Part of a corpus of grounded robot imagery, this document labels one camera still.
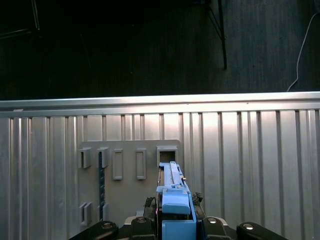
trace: corrugated metal wall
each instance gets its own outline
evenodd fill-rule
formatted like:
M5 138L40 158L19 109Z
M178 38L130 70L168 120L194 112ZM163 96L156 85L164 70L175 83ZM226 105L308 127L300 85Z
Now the corrugated metal wall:
M0 118L1 239L65 240L80 231L79 143L166 139L183 143L184 175L208 216L320 239L317 109L173 111Z

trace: dark background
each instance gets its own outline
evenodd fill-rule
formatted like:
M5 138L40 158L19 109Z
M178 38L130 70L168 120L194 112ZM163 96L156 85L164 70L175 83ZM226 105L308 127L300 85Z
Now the dark background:
M227 70L203 6L38 0L41 37L0 40L0 100L286 91L313 0L222 2ZM212 7L218 14L217 0ZM1 33L32 26L29 0L0 0ZM292 88L319 90L320 15Z

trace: metal edge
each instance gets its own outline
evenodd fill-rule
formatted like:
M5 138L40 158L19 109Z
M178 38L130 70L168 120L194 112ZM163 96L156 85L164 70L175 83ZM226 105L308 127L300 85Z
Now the metal edge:
M279 111L320 108L320 92L0 101L0 118Z

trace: blue plastic part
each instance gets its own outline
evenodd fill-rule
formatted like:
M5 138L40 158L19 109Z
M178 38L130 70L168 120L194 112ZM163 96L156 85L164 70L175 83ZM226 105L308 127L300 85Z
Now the blue plastic part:
M164 186L158 186L162 193L162 212L165 214L189 215L190 220L163 220L162 240L196 239L196 213L188 185L181 180L183 173L176 162L161 162L164 170Z
M98 170L98 176L99 176L99 220L104 220L104 205L106 203L106 196L105 196L105 171L103 168L102 163L102 152L100 151L98 154L99 157L99 170Z
M195 240L196 235L196 213L192 202L191 193L188 193L191 207L191 220L163 220L162 240Z

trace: blue tool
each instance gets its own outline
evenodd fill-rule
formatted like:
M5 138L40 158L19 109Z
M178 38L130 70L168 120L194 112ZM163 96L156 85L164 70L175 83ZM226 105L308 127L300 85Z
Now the blue tool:
M162 240L196 239L197 219L192 195L180 166L171 161L161 162L159 168L159 186L156 192L159 212L162 210ZM175 215L177 219L167 220L166 215Z

